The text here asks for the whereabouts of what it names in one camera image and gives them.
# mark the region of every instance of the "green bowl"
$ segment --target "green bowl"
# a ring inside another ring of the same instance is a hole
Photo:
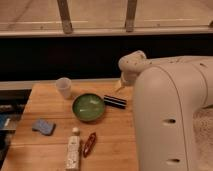
[[[98,95],[87,93],[76,98],[72,105],[72,110],[79,120],[89,122],[103,115],[105,104]]]

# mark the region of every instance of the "floor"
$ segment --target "floor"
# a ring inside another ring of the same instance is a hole
[[[68,0],[74,28],[123,28],[127,0]],[[138,0],[136,27],[200,26],[213,20],[212,0]],[[0,30],[61,29],[56,0],[1,0]]]

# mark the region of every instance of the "black object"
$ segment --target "black object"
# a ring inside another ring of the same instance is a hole
[[[120,109],[126,108],[126,100],[108,96],[108,95],[104,96],[104,103],[105,105],[120,108]]]

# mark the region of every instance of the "wooden table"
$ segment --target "wooden table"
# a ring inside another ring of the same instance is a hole
[[[72,98],[64,100],[54,84],[35,84],[22,119],[12,139],[3,171],[63,171],[67,142],[73,127],[79,127],[85,142],[96,132],[97,143],[87,158],[81,158],[81,171],[137,171],[132,118],[132,89],[113,92],[115,82],[74,82]],[[73,99],[83,93],[105,94],[127,100],[127,108],[106,107],[104,117],[95,123],[82,123],[74,116]],[[38,118],[56,123],[52,136],[32,131]]]

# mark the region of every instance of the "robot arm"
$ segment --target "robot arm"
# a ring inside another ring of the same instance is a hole
[[[134,84],[136,78],[145,69],[163,64],[163,63],[177,63],[177,62],[191,62],[201,59],[207,59],[209,57],[204,56],[176,56],[167,58],[147,59],[144,52],[138,50],[129,55],[122,57],[118,66],[122,71],[121,84],[123,86],[131,86]]]
[[[197,171],[193,114],[213,104],[213,58],[141,60],[141,72],[119,62],[126,82],[138,75],[130,83],[140,171]]]

